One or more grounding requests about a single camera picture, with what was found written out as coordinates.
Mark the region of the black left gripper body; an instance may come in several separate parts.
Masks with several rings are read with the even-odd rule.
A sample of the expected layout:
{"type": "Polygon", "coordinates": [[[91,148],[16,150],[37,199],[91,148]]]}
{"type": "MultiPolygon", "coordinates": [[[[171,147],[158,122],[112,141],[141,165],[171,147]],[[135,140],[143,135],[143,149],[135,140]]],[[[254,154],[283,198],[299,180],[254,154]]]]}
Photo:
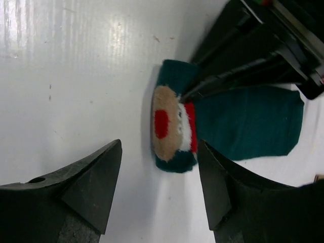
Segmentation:
{"type": "Polygon", "coordinates": [[[323,96],[323,1],[240,1],[269,31],[279,61],[262,85],[294,84],[309,100],[323,96]]]}

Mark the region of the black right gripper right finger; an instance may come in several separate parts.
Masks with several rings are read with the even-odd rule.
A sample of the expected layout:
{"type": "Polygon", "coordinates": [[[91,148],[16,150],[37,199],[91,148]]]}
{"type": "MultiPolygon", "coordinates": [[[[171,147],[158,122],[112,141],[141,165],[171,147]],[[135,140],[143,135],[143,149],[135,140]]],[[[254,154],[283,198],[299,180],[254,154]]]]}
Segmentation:
{"type": "Polygon", "coordinates": [[[323,180],[284,185],[245,169],[203,140],[197,158],[216,242],[323,242],[323,180]]]}

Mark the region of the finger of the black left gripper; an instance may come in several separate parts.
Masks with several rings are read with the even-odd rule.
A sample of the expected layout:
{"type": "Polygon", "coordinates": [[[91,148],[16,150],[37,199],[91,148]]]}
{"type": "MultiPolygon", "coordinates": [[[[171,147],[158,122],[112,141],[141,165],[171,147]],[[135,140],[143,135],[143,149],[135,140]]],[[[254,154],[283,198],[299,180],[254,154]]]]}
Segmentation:
{"type": "Polygon", "coordinates": [[[202,70],[180,102],[196,102],[236,89],[283,84],[300,85],[301,74],[283,58],[257,59],[220,74],[207,74],[202,70]]]}
{"type": "Polygon", "coordinates": [[[241,1],[229,1],[196,48],[190,62],[206,67],[256,26],[256,18],[241,1]]]}

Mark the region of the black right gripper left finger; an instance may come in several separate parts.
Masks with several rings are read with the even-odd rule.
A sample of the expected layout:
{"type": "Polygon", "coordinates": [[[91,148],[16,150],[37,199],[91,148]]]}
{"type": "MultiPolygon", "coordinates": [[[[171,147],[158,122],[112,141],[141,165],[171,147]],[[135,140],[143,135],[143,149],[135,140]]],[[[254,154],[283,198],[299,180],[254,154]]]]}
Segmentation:
{"type": "Polygon", "coordinates": [[[122,160],[116,139],[26,183],[1,186],[1,242],[99,242],[122,160]]]}

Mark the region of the dark green sock bear motif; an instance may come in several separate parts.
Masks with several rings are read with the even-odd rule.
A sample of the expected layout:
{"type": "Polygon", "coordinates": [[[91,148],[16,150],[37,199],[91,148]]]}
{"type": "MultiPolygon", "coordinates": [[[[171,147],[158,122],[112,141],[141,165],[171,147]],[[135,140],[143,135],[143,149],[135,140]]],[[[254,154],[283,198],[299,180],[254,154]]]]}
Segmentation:
{"type": "Polygon", "coordinates": [[[198,142],[207,141],[230,160],[286,156],[299,141],[304,103],[298,91],[274,86],[222,92],[182,103],[198,67],[165,60],[152,97],[152,147],[156,166],[191,171],[198,142]]]}

